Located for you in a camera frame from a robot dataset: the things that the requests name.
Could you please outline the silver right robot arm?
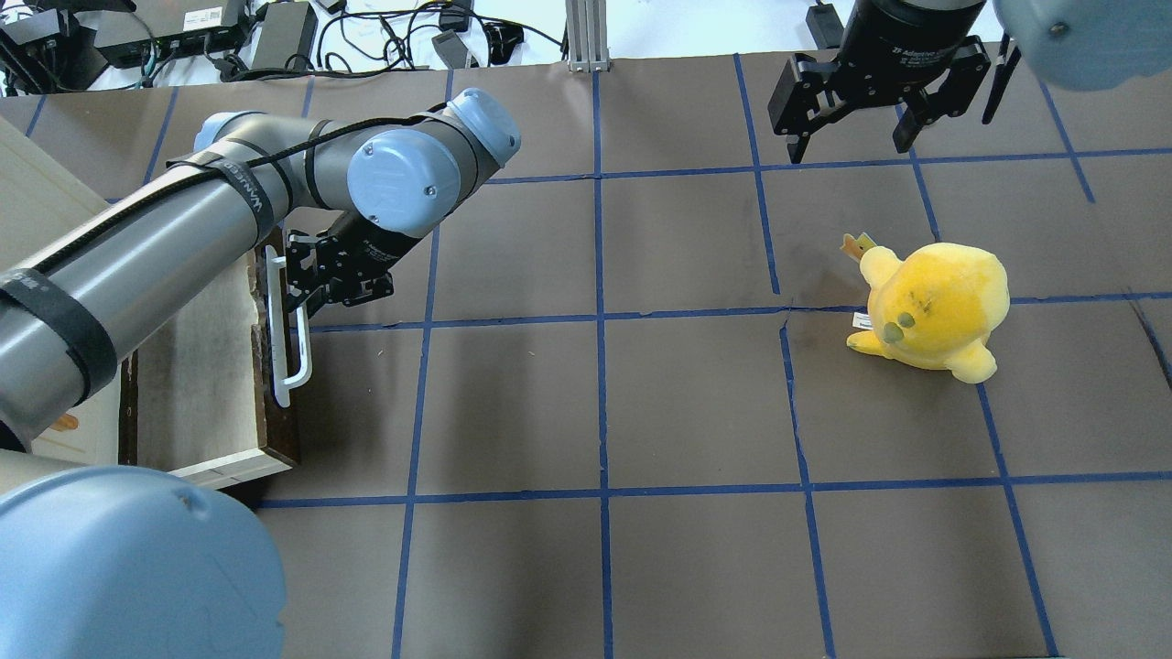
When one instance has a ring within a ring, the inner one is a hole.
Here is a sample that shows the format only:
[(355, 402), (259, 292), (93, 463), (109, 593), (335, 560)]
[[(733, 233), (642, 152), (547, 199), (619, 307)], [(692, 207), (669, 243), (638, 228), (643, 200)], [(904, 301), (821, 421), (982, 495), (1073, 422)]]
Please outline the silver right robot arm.
[(797, 53), (766, 102), (788, 158), (803, 161), (824, 125), (861, 109), (901, 107), (893, 147), (908, 152), (942, 117), (962, 116), (984, 81), (990, 124), (1009, 80), (1026, 64), (1069, 91), (1104, 91), (1168, 70), (1167, 1), (996, 1), (995, 55), (972, 34), (982, 1), (858, 1), (833, 59)]

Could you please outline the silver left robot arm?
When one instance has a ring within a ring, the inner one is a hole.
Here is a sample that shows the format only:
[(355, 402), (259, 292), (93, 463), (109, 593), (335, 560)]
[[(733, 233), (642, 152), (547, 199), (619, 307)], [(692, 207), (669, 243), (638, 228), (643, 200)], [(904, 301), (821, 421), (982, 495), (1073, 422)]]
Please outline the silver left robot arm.
[[(391, 295), (391, 267), (522, 147), (483, 89), (355, 124), (217, 113), (192, 154), (4, 271), (4, 448), (111, 383), (155, 330), (298, 208), (289, 303)], [(4, 492), (5, 658), (277, 658), (286, 603), (275, 542), (225, 492), (138, 466), (79, 466)]]

